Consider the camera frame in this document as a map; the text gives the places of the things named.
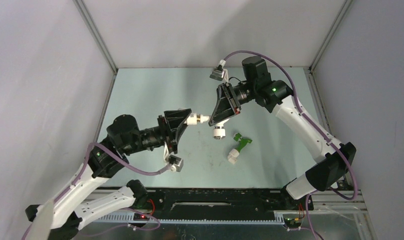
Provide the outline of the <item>white elbow fitting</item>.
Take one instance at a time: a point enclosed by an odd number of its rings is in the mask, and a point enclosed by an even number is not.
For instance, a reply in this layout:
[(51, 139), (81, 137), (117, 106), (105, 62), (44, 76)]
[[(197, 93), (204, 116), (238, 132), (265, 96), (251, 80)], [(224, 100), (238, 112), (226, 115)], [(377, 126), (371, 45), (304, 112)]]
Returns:
[(196, 113), (190, 113), (183, 124), (188, 126), (194, 126), (199, 123), (198, 115)]
[(228, 160), (231, 164), (234, 165), (234, 164), (236, 164), (239, 155), (240, 155), (240, 152), (239, 152), (237, 149), (233, 148), (233, 149), (229, 152), (229, 154), (228, 154), (228, 156), (227, 156), (227, 160)]

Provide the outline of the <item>green plastic faucet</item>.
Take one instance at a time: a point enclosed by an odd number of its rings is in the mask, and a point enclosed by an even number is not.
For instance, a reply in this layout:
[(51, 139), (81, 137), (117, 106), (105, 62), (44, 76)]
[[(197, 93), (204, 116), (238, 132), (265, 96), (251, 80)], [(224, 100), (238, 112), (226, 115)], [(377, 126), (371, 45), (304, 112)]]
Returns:
[(248, 144), (253, 142), (252, 139), (248, 137), (244, 137), (241, 133), (236, 133), (233, 136), (233, 139), (238, 142), (238, 146), (235, 148), (238, 152), (241, 152), (243, 148), (245, 148)]

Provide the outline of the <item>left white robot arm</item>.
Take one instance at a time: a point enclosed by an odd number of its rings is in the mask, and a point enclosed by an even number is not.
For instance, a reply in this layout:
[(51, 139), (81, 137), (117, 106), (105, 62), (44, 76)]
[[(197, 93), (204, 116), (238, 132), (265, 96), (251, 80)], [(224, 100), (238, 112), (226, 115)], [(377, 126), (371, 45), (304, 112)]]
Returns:
[[(157, 126), (146, 129), (139, 129), (132, 115), (116, 117), (107, 127), (107, 136), (88, 145), (84, 162), (66, 186), (46, 204), (26, 208), (31, 225), (23, 239), (70, 240), (100, 217), (124, 208), (144, 207), (148, 193), (138, 180), (102, 198), (87, 201), (87, 197), (123, 168), (144, 176), (179, 172), (183, 166), (183, 160), (177, 157), (179, 140), (187, 126), (197, 122), (198, 116), (189, 108), (167, 110), (158, 117)], [(165, 164), (160, 170), (144, 171), (127, 159), (131, 154), (160, 147)]]

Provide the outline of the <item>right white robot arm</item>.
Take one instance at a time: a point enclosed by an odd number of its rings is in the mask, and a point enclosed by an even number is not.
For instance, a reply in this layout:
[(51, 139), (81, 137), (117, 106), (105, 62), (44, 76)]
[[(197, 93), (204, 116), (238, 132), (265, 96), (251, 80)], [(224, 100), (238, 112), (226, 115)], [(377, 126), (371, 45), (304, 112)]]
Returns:
[(281, 204), (293, 209), (301, 198), (323, 192), (351, 172), (356, 148), (333, 137), (301, 105), (296, 90), (282, 80), (273, 80), (265, 58), (254, 55), (242, 61), (245, 80), (233, 86), (222, 59), (210, 78), (220, 81), (217, 102), (208, 124), (214, 126), (241, 113), (242, 105), (250, 101), (265, 108), (283, 121), (308, 149), (315, 165), (285, 186)]

